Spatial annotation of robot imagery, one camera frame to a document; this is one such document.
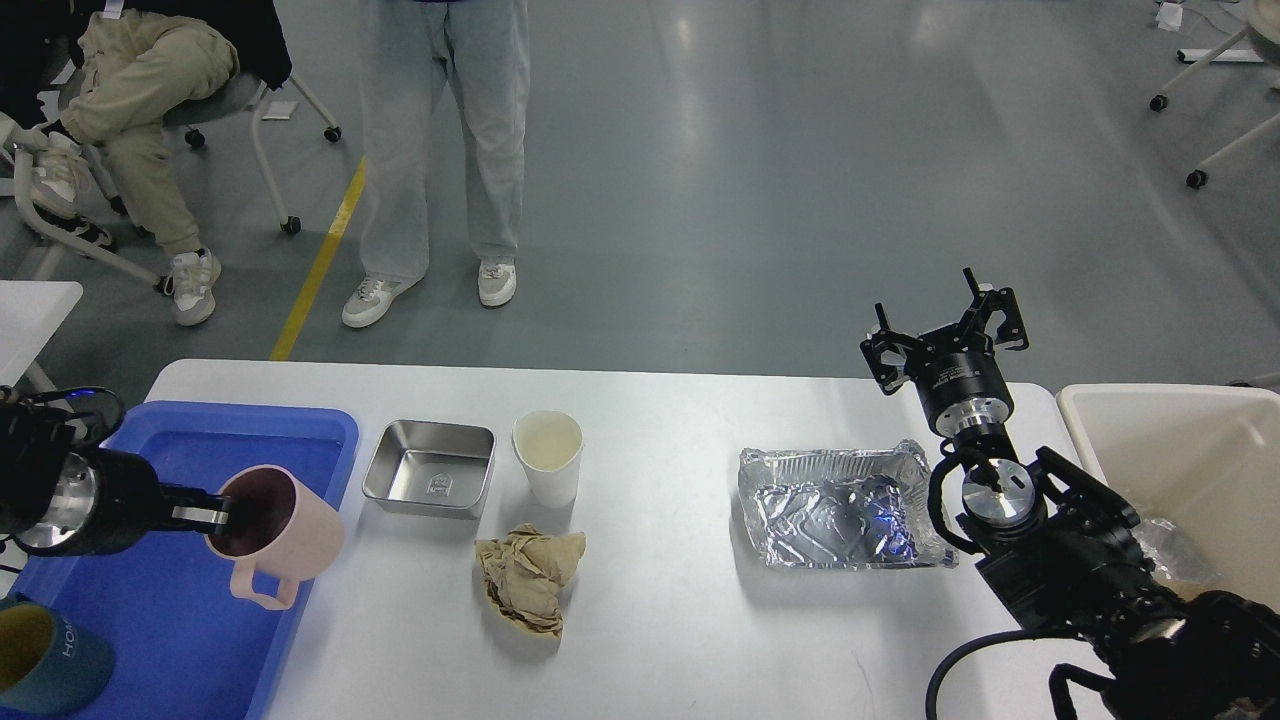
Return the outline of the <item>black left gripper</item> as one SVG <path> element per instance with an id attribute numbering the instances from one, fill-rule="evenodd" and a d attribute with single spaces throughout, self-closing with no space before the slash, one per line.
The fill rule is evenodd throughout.
<path id="1" fill-rule="evenodd" d="M 68 455 L 54 487 L 49 510 L 27 530 L 15 534 L 28 555 L 65 557 L 119 553 L 147 532 L 228 532 L 227 497 L 184 486 L 160 486 L 152 465 L 137 454 L 90 448 Z"/>

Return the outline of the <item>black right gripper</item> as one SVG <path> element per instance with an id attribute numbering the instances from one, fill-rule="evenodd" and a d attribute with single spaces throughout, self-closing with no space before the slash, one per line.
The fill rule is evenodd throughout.
<path id="1" fill-rule="evenodd" d="M 1015 402 L 995 352 L 1030 346 L 1014 290 L 980 283 L 969 266 L 963 275 L 972 301 L 950 331 L 952 343 L 895 331 L 883 304 L 874 305 L 876 324 L 860 342 L 879 391 L 891 396 L 914 382 L 931 429 L 946 439 L 1010 419 Z"/>

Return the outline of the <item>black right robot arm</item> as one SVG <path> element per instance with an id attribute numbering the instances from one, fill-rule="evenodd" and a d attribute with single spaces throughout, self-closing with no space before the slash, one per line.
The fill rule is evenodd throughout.
<path id="1" fill-rule="evenodd" d="M 1018 624 L 951 651 L 925 689 L 938 715 L 952 667 L 1020 641 L 1080 641 L 1107 675 L 1057 664 L 1059 719 L 1078 715 L 1071 688 L 1094 692 L 1115 719 L 1275 719 L 1277 614 L 1229 591 L 1181 598 L 1155 577 L 1133 532 L 1138 511 L 1050 447 L 1023 461 L 1006 424 L 1015 402 L 996 361 L 1029 340 L 1015 292 L 964 270 L 961 316 L 924 334 L 892 328 L 882 304 L 860 350 L 884 395 L 914 384 L 941 459 L 925 507 L 934 533 L 977 556 L 977 571 Z"/>

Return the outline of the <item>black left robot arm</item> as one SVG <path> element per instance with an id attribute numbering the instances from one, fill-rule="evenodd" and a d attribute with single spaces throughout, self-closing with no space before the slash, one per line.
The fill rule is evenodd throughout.
<path id="1" fill-rule="evenodd" d="M 124 418 L 100 386 L 3 387 L 4 541 L 33 557 L 81 557 L 123 552 L 150 532 L 230 532 L 242 502 L 163 483 L 145 457 L 104 447 Z"/>

